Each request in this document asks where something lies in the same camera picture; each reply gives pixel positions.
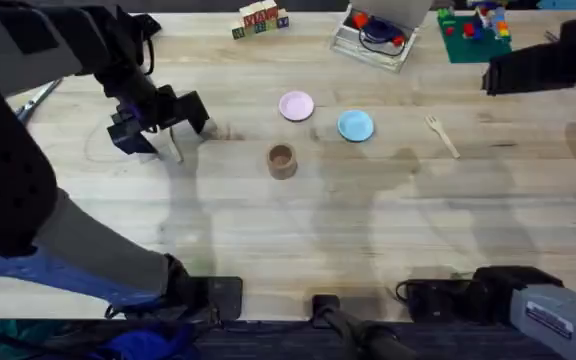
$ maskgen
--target metal tool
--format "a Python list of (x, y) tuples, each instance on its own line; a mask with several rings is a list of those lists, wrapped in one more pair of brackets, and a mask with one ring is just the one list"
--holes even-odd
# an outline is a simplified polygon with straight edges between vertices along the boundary
[(61, 80), (63, 80), (63, 78), (59, 78), (44, 86), (32, 99), (15, 111), (15, 115), (17, 115), (17, 118), (22, 124), (26, 125), (26, 123), (28, 123), (28, 120), (32, 117), (37, 106), (39, 106), (39, 104), (41, 104), (48, 95), (50, 95), (57, 85), (61, 83)]
[(426, 116), (426, 124), (428, 124), (428, 126), (430, 126), (430, 128), (434, 132), (439, 134), (439, 137), (441, 138), (441, 140), (443, 140), (444, 144), (446, 144), (446, 147), (450, 150), (450, 152), (452, 153), (452, 156), (455, 159), (459, 159), (461, 157), (461, 155), (459, 154), (459, 151), (457, 151), (457, 148), (455, 147), (455, 145), (453, 145), (452, 141), (450, 141), (450, 138), (448, 137), (448, 135), (446, 135), (446, 132), (444, 131), (444, 127), (443, 127), (443, 125), (441, 125), (441, 122), (439, 122), (439, 120), (437, 120), (434, 116), (429, 115), (429, 116)]

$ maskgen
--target red toy piece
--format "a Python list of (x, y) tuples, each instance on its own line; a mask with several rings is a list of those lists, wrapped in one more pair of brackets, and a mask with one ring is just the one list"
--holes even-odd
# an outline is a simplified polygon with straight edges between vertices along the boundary
[(397, 36), (396, 38), (392, 39), (392, 43), (395, 44), (396, 47), (400, 47), (401, 45), (406, 42), (406, 39), (403, 36)]
[(357, 29), (361, 29), (362, 27), (368, 24), (368, 15), (364, 13), (359, 13), (352, 17), (352, 21), (355, 23)]
[(464, 35), (466, 37), (473, 37), (475, 35), (475, 26), (471, 23), (464, 24)]

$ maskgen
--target blue plate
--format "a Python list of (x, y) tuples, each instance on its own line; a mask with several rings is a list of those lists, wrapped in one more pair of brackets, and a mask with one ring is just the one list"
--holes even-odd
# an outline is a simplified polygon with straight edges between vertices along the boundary
[(337, 121), (337, 130), (341, 136), (352, 142), (368, 140), (375, 132), (375, 125), (368, 114), (359, 110), (350, 110), (341, 114)]

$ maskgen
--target small plate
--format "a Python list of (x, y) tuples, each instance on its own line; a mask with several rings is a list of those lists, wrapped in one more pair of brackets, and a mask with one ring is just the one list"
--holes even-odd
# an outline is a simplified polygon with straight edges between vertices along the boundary
[(279, 112), (290, 121), (304, 121), (315, 111), (315, 102), (303, 91), (291, 91), (279, 100)]
[(339, 117), (337, 130), (348, 141), (362, 142), (372, 136), (375, 132), (375, 125), (365, 112), (350, 110)]

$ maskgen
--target pink plate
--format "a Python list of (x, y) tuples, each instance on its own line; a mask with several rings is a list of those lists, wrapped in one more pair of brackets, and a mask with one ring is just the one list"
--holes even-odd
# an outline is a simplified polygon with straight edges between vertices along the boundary
[(279, 100), (279, 112), (290, 121), (304, 121), (315, 110), (315, 102), (303, 91), (291, 91)]

